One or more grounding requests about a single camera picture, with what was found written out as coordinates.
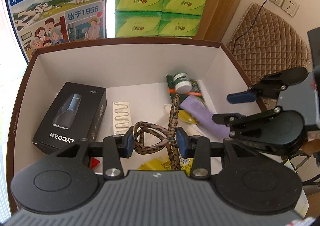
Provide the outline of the white electric toothbrush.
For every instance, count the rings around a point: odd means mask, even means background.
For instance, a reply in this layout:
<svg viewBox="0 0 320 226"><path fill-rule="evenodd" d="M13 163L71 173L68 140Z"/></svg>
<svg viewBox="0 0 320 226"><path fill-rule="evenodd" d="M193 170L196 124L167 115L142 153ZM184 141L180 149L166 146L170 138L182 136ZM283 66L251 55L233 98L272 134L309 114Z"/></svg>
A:
<svg viewBox="0 0 320 226"><path fill-rule="evenodd" d="M178 127L182 127L187 135L189 136L205 136L206 135L200 130L200 128L196 124L190 124L183 122L180 118L178 118Z"/></svg>

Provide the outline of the white green medicine bottle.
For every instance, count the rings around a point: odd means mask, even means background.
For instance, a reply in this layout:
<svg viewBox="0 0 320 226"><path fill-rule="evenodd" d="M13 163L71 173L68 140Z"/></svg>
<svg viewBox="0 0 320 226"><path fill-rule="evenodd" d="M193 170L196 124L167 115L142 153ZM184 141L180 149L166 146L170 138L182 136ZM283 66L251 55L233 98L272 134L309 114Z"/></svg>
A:
<svg viewBox="0 0 320 226"><path fill-rule="evenodd" d="M175 91L179 94L188 93L193 87L187 73L177 73L173 76L172 82Z"/></svg>

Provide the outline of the green tissue multipack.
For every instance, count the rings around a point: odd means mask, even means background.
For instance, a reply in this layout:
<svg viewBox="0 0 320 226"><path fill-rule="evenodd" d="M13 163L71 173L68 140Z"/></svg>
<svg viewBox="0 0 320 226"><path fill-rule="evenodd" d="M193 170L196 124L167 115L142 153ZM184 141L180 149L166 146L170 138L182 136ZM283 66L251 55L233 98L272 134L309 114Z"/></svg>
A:
<svg viewBox="0 0 320 226"><path fill-rule="evenodd" d="M194 37L206 0L115 0L115 36Z"/></svg>

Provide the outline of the purple cream tube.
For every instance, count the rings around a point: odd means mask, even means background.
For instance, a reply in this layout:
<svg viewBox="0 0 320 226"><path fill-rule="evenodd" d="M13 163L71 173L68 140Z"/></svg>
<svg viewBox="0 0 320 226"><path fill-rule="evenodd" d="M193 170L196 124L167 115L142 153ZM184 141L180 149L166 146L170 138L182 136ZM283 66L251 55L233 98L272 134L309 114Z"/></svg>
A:
<svg viewBox="0 0 320 226"><path fill-rule="evenodd" d="M229 137L230 128L226 125L219 125L212 120L213 113L205 106L204 102L196 96L188 96L180 108L188 112L199 124L218 140Z"/></svg>

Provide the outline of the brown quilted chair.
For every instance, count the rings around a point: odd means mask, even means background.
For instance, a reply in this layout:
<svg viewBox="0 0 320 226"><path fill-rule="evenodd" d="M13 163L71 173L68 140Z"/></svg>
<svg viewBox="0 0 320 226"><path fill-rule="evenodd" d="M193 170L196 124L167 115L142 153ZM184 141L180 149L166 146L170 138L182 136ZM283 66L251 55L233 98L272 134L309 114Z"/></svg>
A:
<svg viewBox="0 0 320 226"><path fill-rule="evenodd" d="M310 49L296 30L257 3L249 5L227 48L253 84L267 74L311 65Z"/></svg>

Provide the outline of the wall power socket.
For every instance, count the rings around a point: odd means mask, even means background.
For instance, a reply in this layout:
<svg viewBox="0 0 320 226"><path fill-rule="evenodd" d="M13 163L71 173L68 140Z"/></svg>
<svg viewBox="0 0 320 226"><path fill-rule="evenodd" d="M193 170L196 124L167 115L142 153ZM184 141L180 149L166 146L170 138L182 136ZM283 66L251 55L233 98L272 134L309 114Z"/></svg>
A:
<svg viewBox="0 0 320 226"><path fill-rule="evenodd" d="M294 0L269 0L276 6L280 7L283 11L289 14L291 17L295 17L300 5Z"/></svg>

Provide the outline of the blue milk carton box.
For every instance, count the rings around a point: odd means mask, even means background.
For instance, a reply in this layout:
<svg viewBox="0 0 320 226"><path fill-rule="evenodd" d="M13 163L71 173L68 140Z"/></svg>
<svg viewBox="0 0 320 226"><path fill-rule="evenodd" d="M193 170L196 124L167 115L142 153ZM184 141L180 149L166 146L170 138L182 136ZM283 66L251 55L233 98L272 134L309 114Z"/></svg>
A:
<svg viewBox="0 0 320 226"><path fill-rule="evenodd" d="M106 0L4 0L26 61L36 50L106 37Z"/></svg>

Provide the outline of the black product box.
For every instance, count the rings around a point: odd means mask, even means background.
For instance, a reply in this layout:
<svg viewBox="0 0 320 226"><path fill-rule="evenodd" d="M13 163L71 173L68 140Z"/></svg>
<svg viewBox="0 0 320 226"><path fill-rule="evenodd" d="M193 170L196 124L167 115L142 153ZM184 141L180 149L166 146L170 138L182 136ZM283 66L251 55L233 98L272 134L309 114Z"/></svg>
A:
<svg viewBox="0 0 320 226"><path fill-rule="evenodd" d="M41 121L33 144L51 154L82 138L95 142L106 107L105 88L66 82Z"/></svg>

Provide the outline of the green round-pattern packet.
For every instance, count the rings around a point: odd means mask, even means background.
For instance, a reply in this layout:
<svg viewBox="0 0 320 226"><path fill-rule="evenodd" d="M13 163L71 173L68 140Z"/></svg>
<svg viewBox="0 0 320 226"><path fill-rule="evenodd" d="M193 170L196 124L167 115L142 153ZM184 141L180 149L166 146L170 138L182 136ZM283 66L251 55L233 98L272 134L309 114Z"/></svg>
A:
<svg viewBox="0 0 320 226"><path fill-rule="evenodd" d="M206 103L203 98L202 91L197 81L191 80L187 73L177 73L175 75L168 74L166 76L168 93L173 100L175 95L179 95L179 109L181 110L182 102L189 96L195 96L199 98L203 105L206 107Z"/></svg>

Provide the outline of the leopard print hair band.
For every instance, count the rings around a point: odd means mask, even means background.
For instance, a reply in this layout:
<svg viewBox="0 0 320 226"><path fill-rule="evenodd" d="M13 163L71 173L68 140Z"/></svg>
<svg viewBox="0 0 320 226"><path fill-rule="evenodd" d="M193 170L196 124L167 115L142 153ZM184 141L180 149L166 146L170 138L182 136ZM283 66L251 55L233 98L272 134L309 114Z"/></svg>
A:
<svg viewBox="0 0 320 226"><path fill-rule="evenodd" d="M132 131L135 151L138 154L152 154L166 148L171 169L174 171L181 169L178 146L175 139L178 125L179 100L180 95L175 94L172 100L167 128L164 128L163 126L157 124L139 121L134 125ZM146 146L144 143L146 133L155 136L159 140L159 142L153 145Z"/></svg>

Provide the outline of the red snack packet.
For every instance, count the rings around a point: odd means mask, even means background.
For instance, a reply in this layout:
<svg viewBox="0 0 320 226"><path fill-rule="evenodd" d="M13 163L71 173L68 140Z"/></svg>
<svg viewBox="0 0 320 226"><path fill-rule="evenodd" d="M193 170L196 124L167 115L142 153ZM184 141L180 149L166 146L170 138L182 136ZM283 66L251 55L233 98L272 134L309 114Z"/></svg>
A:
<svg viewBox="0 0 320 226"><path fill-rule="evenodd" d="M96 166L98 166L100 164L100 160L98 160L97 158L95 157L92 157L91 158L91 161L90 161L90 169L94 169Z"/></svg>

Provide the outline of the yellow snack packet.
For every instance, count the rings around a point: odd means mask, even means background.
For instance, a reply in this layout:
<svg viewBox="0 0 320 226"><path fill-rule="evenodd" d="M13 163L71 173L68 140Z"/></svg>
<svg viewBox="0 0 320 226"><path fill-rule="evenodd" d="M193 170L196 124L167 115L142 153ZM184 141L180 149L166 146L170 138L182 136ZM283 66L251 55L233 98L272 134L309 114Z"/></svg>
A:
<svg viewBox="0 0 320 226"><path fill-rule="evenodd" d="M156 125L162 126L163 128L168 128L170 110L169 105L165 105L164 114L156 121ZM185 120L183 122L196 124L194 123L195 119L188 115L185 111L179 110L179 114L182 114ZM150 133L144 132L144 146L151 146L161 142L161 140ZM139 157L144 160L144 163L138 168L139 170L148 170L148 171L171 171L171 161L167 152L167 148L164 147L160 151L155 153L147 153L146 155L139 155ZM191 166L193 164L193 158L183 158L179 152L179 160L181 170L185 171L187 176L190 175Z"/></svg>

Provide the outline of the brown cardboard storage box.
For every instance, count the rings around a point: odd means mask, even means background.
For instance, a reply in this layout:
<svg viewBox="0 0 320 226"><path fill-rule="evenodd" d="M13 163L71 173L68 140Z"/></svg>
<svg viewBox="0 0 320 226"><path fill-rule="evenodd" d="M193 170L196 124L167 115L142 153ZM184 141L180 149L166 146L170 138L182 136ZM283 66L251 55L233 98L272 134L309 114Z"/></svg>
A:
<svg viewBox="0 0 320 226"><path fill-rule="evenodd" d="M186 72L199 80L208 105L219 113L257 113L259 103L231 105L229 93L251 85L228 49L218 42L161 37L64 43L38 50L29 62L14 105L7 179L43 158L32 137L65 82L106 88L107 102L127 100L135 120L156 120L169 101L165 76Z"/></svg>

